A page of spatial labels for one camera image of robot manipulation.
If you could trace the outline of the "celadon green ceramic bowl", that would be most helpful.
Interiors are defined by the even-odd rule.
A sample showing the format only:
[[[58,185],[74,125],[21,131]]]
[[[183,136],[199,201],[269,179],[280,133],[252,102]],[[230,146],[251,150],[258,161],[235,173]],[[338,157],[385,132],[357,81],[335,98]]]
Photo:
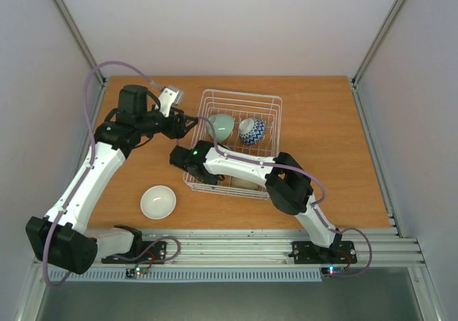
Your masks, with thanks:
[[[235,119],[229,114],[214,114],[208,118],[215,130],[215,138],[217,142],[225,141],[233,132]],[[212,129],[209,124],[206,125],[207,133],[213,137]]]

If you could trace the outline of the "white bowl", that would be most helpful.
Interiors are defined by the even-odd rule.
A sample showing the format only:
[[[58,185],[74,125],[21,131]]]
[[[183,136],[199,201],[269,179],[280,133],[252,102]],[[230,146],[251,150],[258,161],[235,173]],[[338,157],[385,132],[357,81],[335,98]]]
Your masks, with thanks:
[[[240,178],[237,178],[237,177],[232,177],[231,180],[230,180],[230,186],[231,187],[234,187],[234,188],[238,188],[238,189],[250,189],[250,190],[258,190],[259,189],[259,185],[254,183],[254,182],[250,182],[246,179],[240,179]]]
[[[172,214],[176,206],[175,193],[165,185],[149,188],[140,199],[140,210],[149,219],[164,219]]]

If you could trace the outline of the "red patterned bowl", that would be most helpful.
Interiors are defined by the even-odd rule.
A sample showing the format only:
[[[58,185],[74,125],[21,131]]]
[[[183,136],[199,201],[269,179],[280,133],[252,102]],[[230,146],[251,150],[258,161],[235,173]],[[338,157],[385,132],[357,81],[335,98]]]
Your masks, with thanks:
[[[259,143],[265,136],[267,124],[260,118],[248,117],[238,126],[238,137],[246,145]]]

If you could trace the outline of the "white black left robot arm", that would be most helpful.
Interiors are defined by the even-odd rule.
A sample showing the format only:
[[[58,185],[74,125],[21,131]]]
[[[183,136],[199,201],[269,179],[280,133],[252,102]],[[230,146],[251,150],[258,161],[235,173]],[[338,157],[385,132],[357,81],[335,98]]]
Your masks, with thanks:
[[[31,217],[26,224],[34,254],[45,267],[82,274],[105,257],[120,255],[127,262],[142,258],[139,230],[117,225],[97,237],[85,232],[108,182],[143,137],[161,133],[182,139],[197,124],[197,118],[177,108],[183,95],[175,87],[165,87],[158,97],[140,85],[120,90],[117,107],[97,127],[87,158],[63,195],[42,218]]]

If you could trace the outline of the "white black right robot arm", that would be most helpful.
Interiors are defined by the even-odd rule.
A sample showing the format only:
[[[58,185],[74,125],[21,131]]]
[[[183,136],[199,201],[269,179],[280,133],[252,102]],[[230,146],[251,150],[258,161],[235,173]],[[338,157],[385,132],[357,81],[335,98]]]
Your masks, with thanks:
[[[274,207],[296,217],[307,231],[312,258],[329,264],[340,258],[342,235],[319,207],[326,195],[314,197],[314,178],[290,154],[259,157],[200,140],[192,149],[175,146],[170,163],[204,184],[216,185],[230,176],[265,188]]]

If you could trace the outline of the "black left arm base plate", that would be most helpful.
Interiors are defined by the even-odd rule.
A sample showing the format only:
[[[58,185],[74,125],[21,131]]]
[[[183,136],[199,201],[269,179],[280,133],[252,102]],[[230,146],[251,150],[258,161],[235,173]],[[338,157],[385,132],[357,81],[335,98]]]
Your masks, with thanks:
[[[139,262],[150,262],[151,260],[163,260],[165,259],[165,255],[167,254],[167,243],[166,241],[159,241],[157,244],[151,246],[152,241],[144,241],[140,248],[140,253],[143,252],[145,249],[147,251],[138,259],[136,260],[124,260],[119,257],[109,256],[101,259],[102,264],[137,264]]]

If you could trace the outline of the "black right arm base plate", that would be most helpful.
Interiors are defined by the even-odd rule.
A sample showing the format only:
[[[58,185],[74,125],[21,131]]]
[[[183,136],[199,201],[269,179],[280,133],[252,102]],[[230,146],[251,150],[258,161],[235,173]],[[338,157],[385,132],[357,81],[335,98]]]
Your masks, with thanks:
[[[292,243],[289,257],[295,264],[327,265],[327,264],[356,264],[358,262],[354,243],[342,241],[335,248],[319,247],[311,241],[296,241]]]

